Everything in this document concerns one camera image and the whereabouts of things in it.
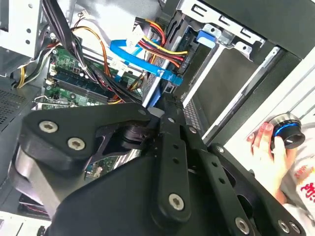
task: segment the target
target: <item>white shirt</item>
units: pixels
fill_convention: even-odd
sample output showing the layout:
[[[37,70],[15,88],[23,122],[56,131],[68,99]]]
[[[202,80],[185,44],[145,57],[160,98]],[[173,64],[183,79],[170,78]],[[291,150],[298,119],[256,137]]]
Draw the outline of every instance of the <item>white shirt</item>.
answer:
[[[292,167],[281,182],[280,189],[292,204],[287,211],[304,227],[307,235],[315,235],[315,123],[302,126],[305,142],[298,148]]]

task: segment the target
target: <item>blue tab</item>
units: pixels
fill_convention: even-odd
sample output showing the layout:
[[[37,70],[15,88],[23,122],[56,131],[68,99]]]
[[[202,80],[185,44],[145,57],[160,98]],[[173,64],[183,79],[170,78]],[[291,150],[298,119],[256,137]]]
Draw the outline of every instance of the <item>blue tab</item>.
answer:
[[[207,46],[208,48],[214,48],[216,45],[216,38],[201,30],[197,36],[197,42]]]

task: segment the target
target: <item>metal bracket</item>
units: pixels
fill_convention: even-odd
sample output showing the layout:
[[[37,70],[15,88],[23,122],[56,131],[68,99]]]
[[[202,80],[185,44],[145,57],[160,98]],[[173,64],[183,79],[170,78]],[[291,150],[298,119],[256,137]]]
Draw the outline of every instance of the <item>metal bracket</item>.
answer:
[[[96,153],[95,139],[102,127],[117,125],[115,131],[119,133],[122,127],[146,126],[151,119],[150,113],[135,103],[37,111],[23,119],[19,143],[28,156],[57,172],[76,175]],[[39,125],[43,121],[54,123],[57,128],[51,132],[48,123],[45,131]],[[82,140],[84,147],[71,148],[71,138]]]
[[[33,58],[36,53],[40,0],[9,0],[8,32],[0,30],[0,45],[8,50]]]
[[[263,38],[226,18],[198,0],[181,0],[177,6],[177,10],[199,22],[214,23],[250,44],[254,44],[255,42],[263,44],[265,42]]]

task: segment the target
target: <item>hand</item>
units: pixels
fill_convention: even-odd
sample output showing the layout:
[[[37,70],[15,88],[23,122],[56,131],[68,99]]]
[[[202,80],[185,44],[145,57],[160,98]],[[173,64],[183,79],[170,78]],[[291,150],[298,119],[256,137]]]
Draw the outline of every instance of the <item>hand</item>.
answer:
[[[282,178],[295,160],[297,149],[285,150],[282,138],[277,136],[272,156],[270,143],[273,129],[273,125],[264,123],[256,137],[254,134],[248,136],[247,148],[251,157],[258,161],[258,165],[253,168],[255,178],[271,195],[276,197]]]

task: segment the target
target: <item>motherboard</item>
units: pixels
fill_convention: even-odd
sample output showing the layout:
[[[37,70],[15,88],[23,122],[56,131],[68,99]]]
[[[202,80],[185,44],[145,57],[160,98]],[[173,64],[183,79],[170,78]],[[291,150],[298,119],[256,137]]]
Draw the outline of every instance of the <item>motherboard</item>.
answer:
[[[93,62],[104,69],[103,65]],[[118,70],[110,67],[115,76]],[[128,88],[138,77],[125,72],[120,83]],[[49,72],[42,88],[41,96],[35,99],[35,110],[51,110],[81,106],[106,105],[114,94],[104,91],[98,84],[89,80],[82,66],[63,48],[56,48],[50,58]],[[111,170],[119,156],[112,156],[90,164],[85,171],[88,181],[96,179]]]

